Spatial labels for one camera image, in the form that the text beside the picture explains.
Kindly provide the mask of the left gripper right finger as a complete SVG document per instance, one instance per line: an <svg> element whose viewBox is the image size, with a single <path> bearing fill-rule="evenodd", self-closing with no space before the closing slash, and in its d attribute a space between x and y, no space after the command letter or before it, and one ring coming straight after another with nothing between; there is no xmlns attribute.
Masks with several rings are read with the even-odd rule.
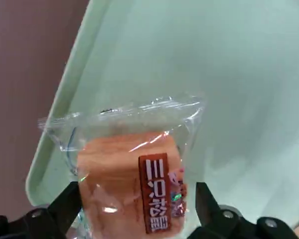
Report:
<svg viewBox="0 0 299 239"><path fill-rule="evenodd" d="M196 183L195 209L201 223L189 239L297 239L282 220L260 217L251 223L235 212L222 209L204 182Z"/></svg>

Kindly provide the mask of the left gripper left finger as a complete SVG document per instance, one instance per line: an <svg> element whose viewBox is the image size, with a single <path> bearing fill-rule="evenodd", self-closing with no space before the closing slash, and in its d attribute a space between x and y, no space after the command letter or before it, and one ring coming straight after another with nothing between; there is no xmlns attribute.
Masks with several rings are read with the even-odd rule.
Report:
<svg viewBox="0 0 299 239"><path fill-rule="evenodd" d="M79 185L74 181L48 207L31 210L15 221L0 215L0 239L65 239L81 209Z"/></svg>

